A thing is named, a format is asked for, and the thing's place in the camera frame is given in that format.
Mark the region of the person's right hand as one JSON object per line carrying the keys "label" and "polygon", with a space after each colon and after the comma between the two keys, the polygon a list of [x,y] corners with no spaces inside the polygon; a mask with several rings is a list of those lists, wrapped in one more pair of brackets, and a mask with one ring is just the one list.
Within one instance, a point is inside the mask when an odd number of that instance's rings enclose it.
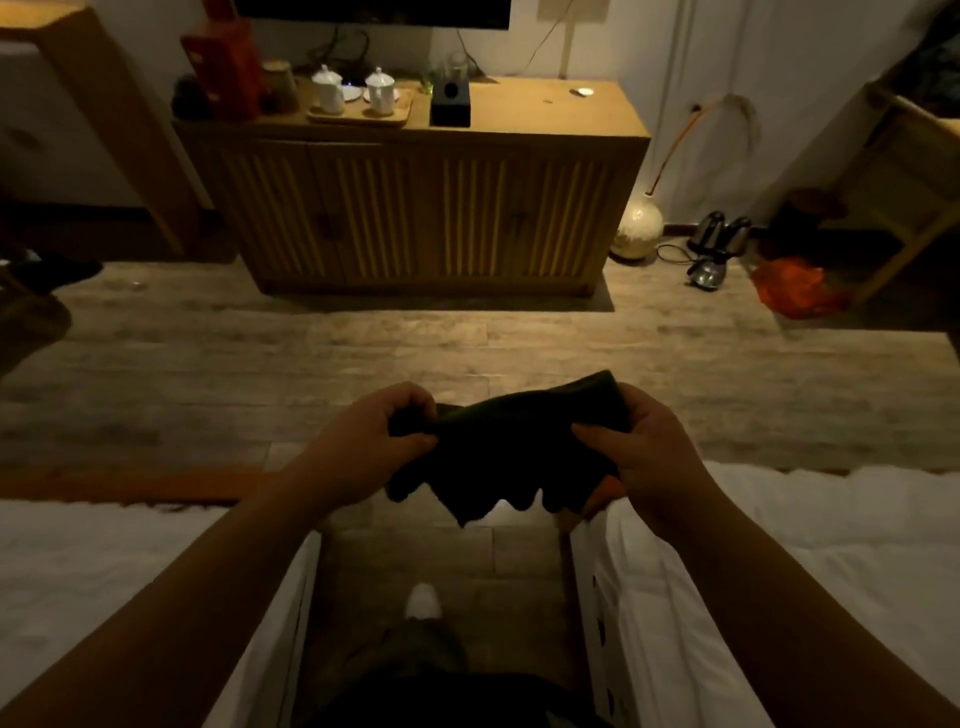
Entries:
{"label": "person's right hand", "polygon": [[628,410],[631,468],[619,480],[636,513],[672,546],[685,537],[715,482],[677,416],[651,394],[620,382]]}

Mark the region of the person's left hand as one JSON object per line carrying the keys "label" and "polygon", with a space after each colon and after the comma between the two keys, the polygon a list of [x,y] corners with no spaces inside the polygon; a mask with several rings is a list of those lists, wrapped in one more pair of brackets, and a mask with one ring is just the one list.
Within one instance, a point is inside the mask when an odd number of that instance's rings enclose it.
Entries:
{"label": "person's left hand", "polygon": [[[404,413],[432,420],[437,404],[422,386],[402,382],[366,394],[343,409],[283,469],[277,485],[285,509],[302,518],[322,517],[383,489],[400,468],[378,467],[376,443],[387,434],[405,436],[390,433],[391,420]],[[422,427],[410,434],[415,432],[425,433]]]}

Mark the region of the dark green cloth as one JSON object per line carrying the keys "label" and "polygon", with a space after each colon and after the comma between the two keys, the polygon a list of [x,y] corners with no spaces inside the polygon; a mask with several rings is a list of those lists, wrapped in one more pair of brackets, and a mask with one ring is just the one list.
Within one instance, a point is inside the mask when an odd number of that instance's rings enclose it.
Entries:
{"label": "dark green cloth", "polygon": [[551,514],[580,513],[604,480],[618,476],[618,467],[581,443],[573,424],[630,430],[628,407],[609,370],[468,406],[438,403],[432,418],[405,407],[390,416],[390,436],[429,434],[437,444],[391,477],[387,496],[399,504],[427,485],[460,527],[482,520],[500,502],[525,511],[537,494]]}

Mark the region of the black electric kettle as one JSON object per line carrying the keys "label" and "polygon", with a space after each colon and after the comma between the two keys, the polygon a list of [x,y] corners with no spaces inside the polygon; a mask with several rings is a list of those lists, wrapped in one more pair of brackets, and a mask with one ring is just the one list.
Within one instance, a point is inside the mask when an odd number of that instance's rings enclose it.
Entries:
{"label": "black electric kettle", "polygon": [[722,211],[708,213],[686,242],[693,256],[686,271],[687,284],[703,292],[718,291],[726,280],[729,262],[744,255],[752,227],[747,216],[728,221]]}

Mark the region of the person's dark trousers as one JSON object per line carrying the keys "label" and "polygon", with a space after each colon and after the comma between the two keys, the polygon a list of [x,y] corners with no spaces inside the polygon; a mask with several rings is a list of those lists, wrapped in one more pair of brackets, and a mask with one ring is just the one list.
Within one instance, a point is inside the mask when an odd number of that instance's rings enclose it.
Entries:
{"label": "person's dark trousers", "polygon": [[614,728],[592,704],[541,676],[470,669],[439,618],[403,619],[344,663],[303,728]]}

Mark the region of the wooden slatted sideboard cabinet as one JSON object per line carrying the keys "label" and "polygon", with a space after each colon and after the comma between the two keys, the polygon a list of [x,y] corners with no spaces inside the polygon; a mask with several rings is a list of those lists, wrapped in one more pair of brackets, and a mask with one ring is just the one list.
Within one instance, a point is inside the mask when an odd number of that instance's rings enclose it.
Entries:
{"label": "wooden slatted sideboard cabinet", "polygon": [[[613,80],[470,85],[471,126],[174,120],[259,291],[588,297],[651,136]],[[571,89],[591,88],[590,98]]]}

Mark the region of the orange plastic bag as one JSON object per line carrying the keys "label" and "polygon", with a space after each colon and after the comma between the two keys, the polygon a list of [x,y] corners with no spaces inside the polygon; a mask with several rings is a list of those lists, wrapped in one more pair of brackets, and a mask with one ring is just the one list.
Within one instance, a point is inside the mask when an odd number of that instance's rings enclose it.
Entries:
{"label": "orange plastic bag", "polygon": [[793,321],[834,316],[851,306],[849,293],[832,288],[822,268],[800,257],[763,260],[750,282],[763,306]]}

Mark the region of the curved dried reed stem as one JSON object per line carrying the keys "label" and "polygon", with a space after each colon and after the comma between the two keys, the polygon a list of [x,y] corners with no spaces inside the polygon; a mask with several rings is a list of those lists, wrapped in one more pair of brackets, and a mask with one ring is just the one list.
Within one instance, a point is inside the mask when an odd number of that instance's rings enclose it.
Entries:
{"label": "curved dried reed stem", "polygon": [[695,103],[691,106],[690,115],[685,124],[677,133],[671,142],[661,164],[656,170],[653,181],[650,183],[645,195],[651,197],[655,195],[658,186],[666,173],[666,169],[671,164],[674,156],[677,154],[687,137],[693,132],[696,126],[703,121],[708,114],[721,107],[731,107],[738,111],[743,118],[747,128],[747,153],[750,155],[754,148],[762,140],[762,124],[760,116],[754,103],[744,95],[728,92],[722,98],[701,104]]}

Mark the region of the wooden tea tray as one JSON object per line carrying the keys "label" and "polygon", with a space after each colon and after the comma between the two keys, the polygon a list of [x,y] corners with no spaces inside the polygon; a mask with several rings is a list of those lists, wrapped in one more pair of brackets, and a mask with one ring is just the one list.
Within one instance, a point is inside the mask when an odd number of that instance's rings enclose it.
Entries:
{"label": "wooden tea tray", "polygon": [[383,128],[401,128],[406,125],[410,116],[413,101],[416,92],[408,88],[399,88],[395,90],[395,107],[390,116],[380,117],[370,111],[366,93],[363,98],[353,103],[345,103],[344,111],[341,115],[327,115],[319,112],[312,103],[304,112],[307,120],[313,124],[337,124],[337,125],[366,125]]}

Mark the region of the black tissue box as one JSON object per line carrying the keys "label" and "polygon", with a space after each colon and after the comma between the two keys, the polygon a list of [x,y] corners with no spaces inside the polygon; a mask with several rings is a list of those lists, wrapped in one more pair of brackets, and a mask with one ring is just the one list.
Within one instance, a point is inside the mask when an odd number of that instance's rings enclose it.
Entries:
{"label": "black tissue box", "polygon": [[472,99],[468,78],[437,81],[431,93],[429,124],[436,128],[472,126]]}

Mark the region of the white lidded teacup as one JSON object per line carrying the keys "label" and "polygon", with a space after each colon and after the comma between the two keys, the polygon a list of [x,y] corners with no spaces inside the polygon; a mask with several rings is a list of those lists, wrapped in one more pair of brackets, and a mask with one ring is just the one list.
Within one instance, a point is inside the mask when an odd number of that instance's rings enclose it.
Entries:
{"label": "white lidded teacup", "polygon": [[316,95],[315,108],[324,115],[341,116],[346,100],[343,78],[327,64],[322,64],[311,77]]}
{"label": "white lidded teacup", "polygon": [[366,101],[375,116],[386,117],[394,113],[396,91],[395,79],[380,66],[375,67],[365,79]]}

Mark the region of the brown cylindrical tin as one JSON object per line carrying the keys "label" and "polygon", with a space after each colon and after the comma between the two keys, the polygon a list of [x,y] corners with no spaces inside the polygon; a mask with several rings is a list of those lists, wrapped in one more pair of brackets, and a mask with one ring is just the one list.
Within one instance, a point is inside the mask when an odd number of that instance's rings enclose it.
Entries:
{"label": "brown cylindrical tin", "polygon": [[291,115],[300,109],[300,95],[288,60],[273,58],[261,62],[266,85],[263,96],[263,113],[270,116]]}

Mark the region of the wooden chair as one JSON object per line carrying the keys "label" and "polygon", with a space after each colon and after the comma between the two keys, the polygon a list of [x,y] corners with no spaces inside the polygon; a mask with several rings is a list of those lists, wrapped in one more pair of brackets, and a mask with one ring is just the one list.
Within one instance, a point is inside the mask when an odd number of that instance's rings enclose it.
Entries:
{"label": "wooden chair", "polygon": [[960,230],[960,111],[927,110],[898,91],[903,59],[863,87],[881,112],[832,191],[850,217],[894,237],[897,252],[848,292],[864,305],[930,245]]}

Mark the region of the dark slipper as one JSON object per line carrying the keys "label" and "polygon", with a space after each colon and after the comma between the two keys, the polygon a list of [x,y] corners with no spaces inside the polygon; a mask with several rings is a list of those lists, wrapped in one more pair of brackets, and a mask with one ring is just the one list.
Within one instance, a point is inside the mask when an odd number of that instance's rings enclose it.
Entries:
{"label": "dark slipper", "polygon": [[12,283],[41,297],[89,281],[103,271],[100,261],[74,260],[55,251],[23,247],[0,251],[0,283]]}

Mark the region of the red box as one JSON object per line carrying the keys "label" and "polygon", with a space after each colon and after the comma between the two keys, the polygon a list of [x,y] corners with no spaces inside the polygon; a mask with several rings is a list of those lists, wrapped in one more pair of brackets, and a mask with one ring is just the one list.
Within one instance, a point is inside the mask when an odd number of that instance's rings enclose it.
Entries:
{"label": "red box", "polygon": [[247,122],[261,114],[266,81],[251,21],[234,0],[199,0],[203,23],[180,44],[198,78],[214,119]]}

